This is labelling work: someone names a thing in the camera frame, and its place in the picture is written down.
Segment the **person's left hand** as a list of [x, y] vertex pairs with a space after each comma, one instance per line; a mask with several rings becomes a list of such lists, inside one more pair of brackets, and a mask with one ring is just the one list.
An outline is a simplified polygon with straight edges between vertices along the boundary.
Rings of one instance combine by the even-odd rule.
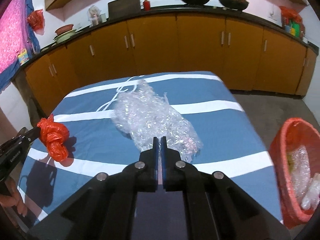
[[28, 212], [28, 208], [23, 202], [21, 194], [19, 193], [15, 181], [8, 177], [5, 181], [6, 188], [9, 190], [10, 194], [1, 194], [1, 206], [3, 207], [12, 207], [15, 206], [17, 208], [17, 212], [19, 215], [25, 217]]

